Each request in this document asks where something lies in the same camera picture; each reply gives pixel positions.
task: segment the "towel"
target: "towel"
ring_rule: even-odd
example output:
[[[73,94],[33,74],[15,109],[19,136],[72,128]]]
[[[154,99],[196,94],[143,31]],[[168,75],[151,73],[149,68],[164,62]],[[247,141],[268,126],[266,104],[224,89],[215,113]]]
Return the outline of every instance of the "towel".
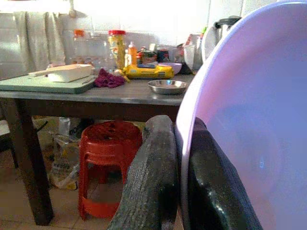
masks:
[[[62,27],[58,13],[14,12],[18,42],[27,72],[65,63]]]

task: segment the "red plastic stool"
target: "red plastic stool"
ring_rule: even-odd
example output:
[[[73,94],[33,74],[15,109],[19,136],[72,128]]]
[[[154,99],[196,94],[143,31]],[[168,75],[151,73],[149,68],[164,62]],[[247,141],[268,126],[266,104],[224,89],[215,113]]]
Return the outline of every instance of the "red plastic stool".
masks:
[[[127,170],[142,144],[142,134],[134,124],[109,121],[86,128],[80,143],[79,213],[83,220],[86,213],[99,218],[114,216],[119,203],[95,203],[87,199],[89,184],[88,163],[94,164],[91,173],[99,177],[100,183],[107,180],[107,169],[118,166],[123,184]]]

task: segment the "table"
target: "table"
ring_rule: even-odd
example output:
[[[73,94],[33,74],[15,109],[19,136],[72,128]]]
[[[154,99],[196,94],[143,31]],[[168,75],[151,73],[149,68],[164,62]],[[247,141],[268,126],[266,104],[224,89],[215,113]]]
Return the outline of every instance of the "table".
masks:
[[[193,75],[175,76],[176,80],[188,83],[192,78]],[[148,88],[148,81],[132,80],[114,89],[93,88],[82,94],[0,91],[0,101],[37,225],[48,225],[53,218],[53,209],[31,117],[48,115],[145,122],[155,115],[168,115],[175,121],[183,94],[155,94]]]

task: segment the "cutting board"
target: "cutting board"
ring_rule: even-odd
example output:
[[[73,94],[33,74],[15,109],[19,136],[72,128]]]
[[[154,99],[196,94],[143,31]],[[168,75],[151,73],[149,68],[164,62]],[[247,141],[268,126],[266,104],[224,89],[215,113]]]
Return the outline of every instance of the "cutting board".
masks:
[[[90,75],[71,82],[51,82],[45,76],[24,75],[0,80],[0,90],[79,94],[94,86],[94,77],[94,75]]]

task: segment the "purple cloth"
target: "purple cloth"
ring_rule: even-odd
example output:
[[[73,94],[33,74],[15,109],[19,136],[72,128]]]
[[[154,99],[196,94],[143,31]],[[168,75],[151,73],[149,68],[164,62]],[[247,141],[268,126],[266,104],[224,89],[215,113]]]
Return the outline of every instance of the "purple cloth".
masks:
[[[94,84],[96,87],[109,87],[115,88],[125,84],[125,79],[121,76],[115,76],[101,69],[98,78],[95,79]]]

